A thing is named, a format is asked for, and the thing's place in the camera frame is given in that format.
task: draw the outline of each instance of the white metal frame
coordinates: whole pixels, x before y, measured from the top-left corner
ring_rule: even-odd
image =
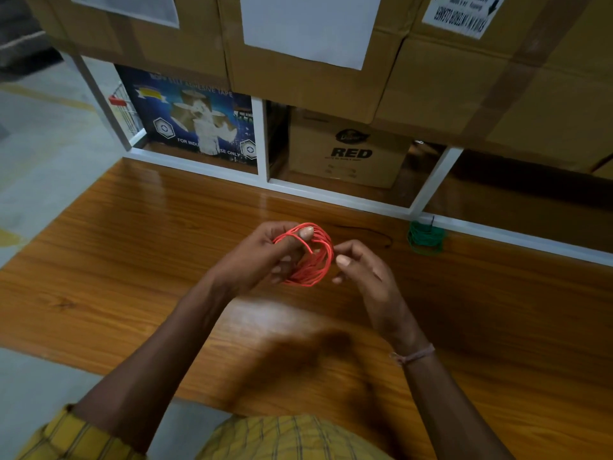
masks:
[[[126,137],[106,97],[103,96],[98,88],[83,58],[78,55],[63,54],[63,56],[64,59],[72,64],[83,76],[89,90],[94,95],[95,103],[93,103],[93,105],[96,107],[102,122],[111,133],[111,136],[116,139],[117,143],[126,149],[126,157],[128,158],[260,187],[284,194],[318,200],[320,202],[333,203],[343,207],[369,211],[370,213],[376,213],[378,215],[391,216],[393,218],[406,219],[409,221],[418,220],[421,223],[427,224],[433,222],[434,226],[442,227],[449,231],[462,232],[463,234],[475,235],[477,237],[518,245],[520,247],[532,248],[554,253],[556,255],[613,266],[613,254],[611,253],[556,242],[554,240],[542,239],[540,237],[520,234],[518,232],[505,231],[504,229],[470,223],[447,216],[424,213],[423,210],[427,203],[462,154],[462,148],[449,147],[445,150],[409,208],[270,178],[266,101],[255,97],[251,99],[251,104],[253,107],[253,125],[256,140],[257,174],[144,150],[140,147],[142,147],[143,142],[146,141],[147,133],[143,129],[133,138],[128,139]]]

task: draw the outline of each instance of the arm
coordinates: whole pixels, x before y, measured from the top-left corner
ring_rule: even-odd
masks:
[[[389,267],[357,240],[335,247],[339,284],[352,279],[364,297],[374,329],[399,355],[429,345]],[[509,450],[487,425],[451,374],[432,353],[403,366],[413,400],[440,459],[512,459]]]
[[[294,226],[260,225],[204,275],[141,347],[74,406],[73,414],[146,453],[175,391],[227,303],[270,272],[275,273],[273,282],[284,280],[302,257],[302,245],[293,237],[272,243]],[[310,240],[313,228],[299,234]]]

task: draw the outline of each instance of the green wire coil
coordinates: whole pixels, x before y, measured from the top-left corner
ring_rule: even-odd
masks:
[[[406,239],[409,241],[411,250],[415,253],[419,255],[436,255],[443,250],[445,235],[445,230],[440,227],[412,221]]]

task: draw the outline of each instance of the gray floor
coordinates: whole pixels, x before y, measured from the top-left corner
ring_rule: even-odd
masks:
[[[0,348],[0,459],[14,458],[38,427],[65,404],[78,401],[100,378]],[[175,399],[153,439],[149,458],[194,458],[228,417],[223,411]]]
[[[103,93],[119,84],[113,66],[87,61]],[[123,155],[94,109],[81,76],[65,63],[0,83],[0,268]],[[0,460],[99,376],[0,348]],[[152,459],[193,458],[229,415],[174,401]]]

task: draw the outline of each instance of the black wire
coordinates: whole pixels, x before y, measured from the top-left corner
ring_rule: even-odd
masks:
[[[360,229],[361,231],[369,231],[369,232],[373,232],[374,234],[382,235],[383,237],[387,238],[387,240],[389,240],[389,244],[388,245],[384,245],[383,248],[390,248],[394,244],[394,240],[392,239],[391,236],[389,236],[387,234],[384,234],[383,232],[375,231],[374,229],[371,229],[369,227],[342,226],[341,224],[333,224],[333,226],[334,227],[342,227],[344,229]]]

